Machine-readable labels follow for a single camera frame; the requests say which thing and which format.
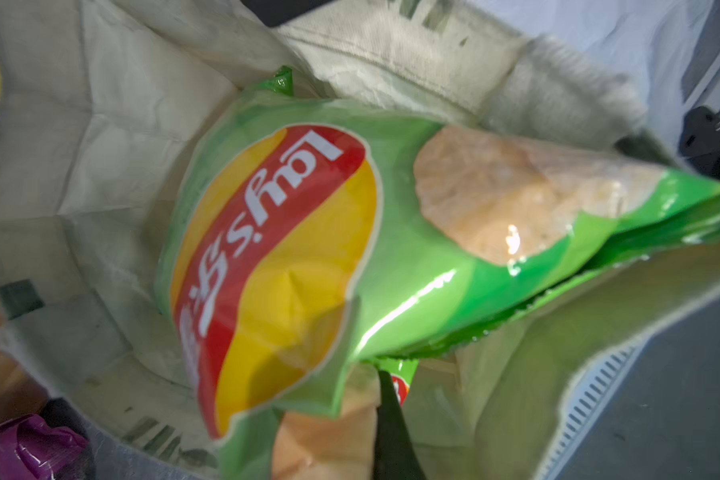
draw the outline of lay's logo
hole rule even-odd
[[[295,386],[336,342],[376,223],[367,156],[338,128],[291,126],[240,153],[203,195],[173,309],[215,436]]]

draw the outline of lay's chip bag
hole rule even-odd
[[[222,471],[266,478],[282,414],[336,416],[352,365],[437,355],[613,264],[718,238],[715,181],[294,99],[285,68],[196,148],[156,295]]]

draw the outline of green chip bag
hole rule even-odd
[[[437,355],[720,238],[715,181],[291,94],[284,69],[198,145],[156,279],[226,472],[268,472],[282,412],[337,415],[355,363]]]

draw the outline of yellow and red logo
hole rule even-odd
[[[207,188],[182,241],[171,302],[213,437],[327,359],[376,210],[364,143],[324,125],[278,130]]]

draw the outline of chip bag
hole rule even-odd
[[[222,470],[357,362],[434,356],[656,249],[720,238],[720,183],[614,154],[245,92],[195,150],[156,295]]]

